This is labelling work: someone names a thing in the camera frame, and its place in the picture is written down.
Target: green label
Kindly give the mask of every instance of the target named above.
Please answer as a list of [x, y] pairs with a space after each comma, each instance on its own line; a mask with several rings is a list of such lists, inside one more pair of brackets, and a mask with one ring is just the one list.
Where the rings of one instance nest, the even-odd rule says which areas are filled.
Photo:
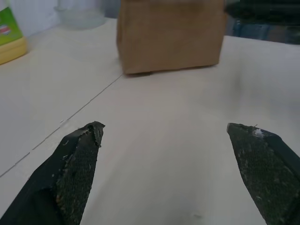
[[22, 36], [10, 8], [0, 11], [0, 45], [15, 41]]

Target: clear glass container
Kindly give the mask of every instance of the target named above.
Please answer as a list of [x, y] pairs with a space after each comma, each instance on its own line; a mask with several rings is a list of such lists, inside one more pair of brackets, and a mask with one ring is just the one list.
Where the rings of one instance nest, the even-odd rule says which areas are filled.
[[75, 29], [92, 29], [105, 23], [102, 0], [58, 0], [61, 22]]

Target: brown cardboard box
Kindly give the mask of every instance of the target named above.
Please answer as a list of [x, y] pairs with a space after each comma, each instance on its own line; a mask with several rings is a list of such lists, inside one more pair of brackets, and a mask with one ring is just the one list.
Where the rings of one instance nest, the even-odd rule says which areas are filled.
[[218, 64], [224, 0], [121, 0], [117, 45], [126, 74]]

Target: plastic bottle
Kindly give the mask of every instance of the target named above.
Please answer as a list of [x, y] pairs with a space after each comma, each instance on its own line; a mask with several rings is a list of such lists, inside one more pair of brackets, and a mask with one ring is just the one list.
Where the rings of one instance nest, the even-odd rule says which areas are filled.
[[14, 60], [27, 52], [23, 37], [11, 9], [0, 0], [0, 65]]

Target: white table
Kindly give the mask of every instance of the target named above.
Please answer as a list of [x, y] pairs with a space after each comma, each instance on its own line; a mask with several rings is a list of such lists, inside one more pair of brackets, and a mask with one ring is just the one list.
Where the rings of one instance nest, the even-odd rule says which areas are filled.
[[264, 225], [226, 126], [258, 124], [300, 155], [300, 47], [225, 37], [217, 66], [128, 77], [114, 41], [114, 20], [57, 27], [0, 67], [1, 171], [30, 152], [0, 178], [0, 215], [63, 136], [97, 120], [106, 127], [82, 225], [188, 225], [192, 214], [201, 225]]

